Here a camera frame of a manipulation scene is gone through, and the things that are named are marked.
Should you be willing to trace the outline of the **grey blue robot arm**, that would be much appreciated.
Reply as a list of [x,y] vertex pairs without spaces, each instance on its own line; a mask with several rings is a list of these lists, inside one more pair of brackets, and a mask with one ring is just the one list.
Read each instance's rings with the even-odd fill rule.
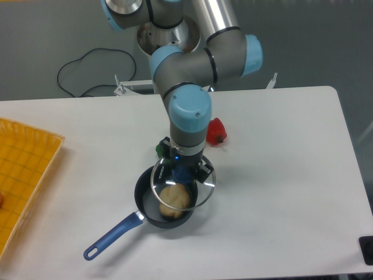
[[259,40],[244,34],[230,1],[193,1],[206,40],[202,50],[183,52],[168,41],[156,47],[149,68],[170,119],[170,148],[178,183],[202,181],[202,155],[212,115],[205,86],[257,71],[263,63]]

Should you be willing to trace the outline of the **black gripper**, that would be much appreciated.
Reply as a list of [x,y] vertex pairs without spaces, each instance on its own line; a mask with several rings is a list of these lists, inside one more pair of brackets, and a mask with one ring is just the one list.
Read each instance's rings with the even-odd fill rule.
[[212,174],[213,166],[200,163],[204,148],[184,147],[171,144],[166,136],[160,141],[160,157],[171,158],[171,175],[176,183],[191,183],[194,180],[204,183]]

